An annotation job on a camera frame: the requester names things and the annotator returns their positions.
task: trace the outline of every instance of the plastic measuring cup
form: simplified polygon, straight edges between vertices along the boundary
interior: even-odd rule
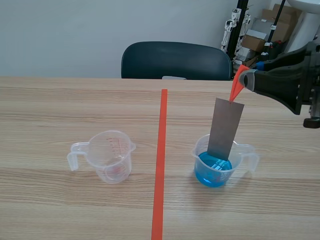
[[[229,161],[224,161],[228,165],[231,164],[228,168],[229,170],[219,170],[205,164],[199,155],[207,152],[209,136],[210,134],[199,138],[192,150],[192,155],[195,157],[194,173],[202,184],[208,187],[224,185],[243,161],[248,161],[249,171],[254,172],[256,170],[260,157],[256,154],[255,148],[249,144],[237,144],[236,142],[233,142]]]
[[[71,171],[78,169],[78,155],[95,168],[96,174],[106,183],[116,184],[125,180],[131,172],[131,152],[136,145],[121,131],[101,132],[88,142],[71,146],[67,160]]]

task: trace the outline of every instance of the cardboard box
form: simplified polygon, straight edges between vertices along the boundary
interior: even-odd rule
[[[249,35],[249,36],[255,37],[257,39],[268,40],[267,34],[264,33],[264,32],[248,29],[248,31],[246,31],[246,34]]]
[[[258,53],[262,53],[262,51],[264,50],[265,43],[265,40],[256,38],[254,36],[245,35],[241,45],[242,47],[245,47],[247,49],[251,49]]]
[[[246,60],[250,60],[252,58],[254,58],[256,55],[256,52],[246,48],[246,47],[241,47],[238,51],[237,51],[237,57],[236,59],[241,60],[241,61],[246,61]]]
[[[265,23],[266,28],[269,28],[268,31],[271,31],[270,26],[274,24],[279,9],[280,5],[275,4],[273,10],[262,10],[262,22]],[[279,40],[282,42],[287,41],[294,31],[301,13],[301,10],[290,6],[284,6],[280,14],[279,21],[276,25],[276,30],[273,33],[271,42]]]
[[[258,61],[259,55],[255,56],[254,58],[248,60],[248,61],[241,61],[241,60],[235,60],[233,63],[233,70],[236,72],[240,65],[245,65],[248,68],[251,67],[253,64],[255,64]]]
[[[255,56],[254,58],[252,58],[249,61],[243,61],[242,64],[247,66],[247,67],[251,67],[253,64],[255,64],[258,60],[259,55]]]

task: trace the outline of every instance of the robotic arm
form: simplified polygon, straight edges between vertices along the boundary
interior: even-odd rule
[[[285,105],[299,115],[302,105],[310,105],[305,128],[320,128],[320,44],[280,54],[276,59],[258,62],[239,76],[239,82],[257,94]]]

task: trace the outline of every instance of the table surface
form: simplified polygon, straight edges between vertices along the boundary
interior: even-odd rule
[[[231,82],[0,78],[0,240],[151,238],[161,89],[168,89],[164,179],[165,240],[319,240],[319,130],[273,99],[242,91],[235,137],[260,155],[220,188],[200,184],[190,152],[210,132],[215,98]],[[75,142],[106,130],[136,143],[132,172],[106,184]]]

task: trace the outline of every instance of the metal plate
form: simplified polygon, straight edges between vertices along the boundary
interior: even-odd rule
[[[244,106],[216,98],[207,150],[209,155],[228,160]]]

